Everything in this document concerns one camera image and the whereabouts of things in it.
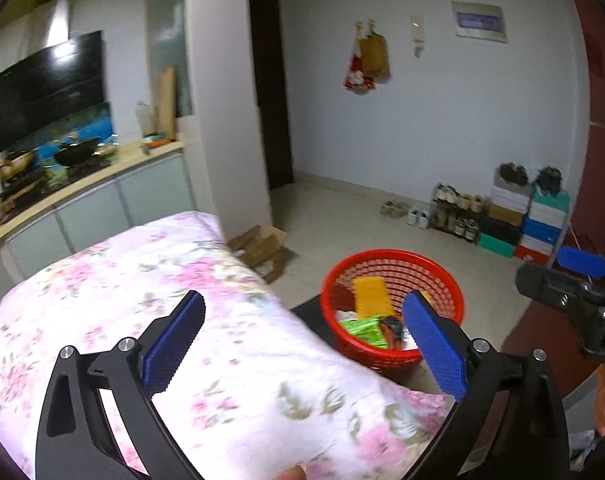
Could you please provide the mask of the left hand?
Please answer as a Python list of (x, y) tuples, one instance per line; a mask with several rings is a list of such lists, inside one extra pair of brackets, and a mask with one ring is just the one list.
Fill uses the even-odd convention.
[(273, 480), (305, 480), (307, 471), (301, 464), (296, 464), (281, 471)]

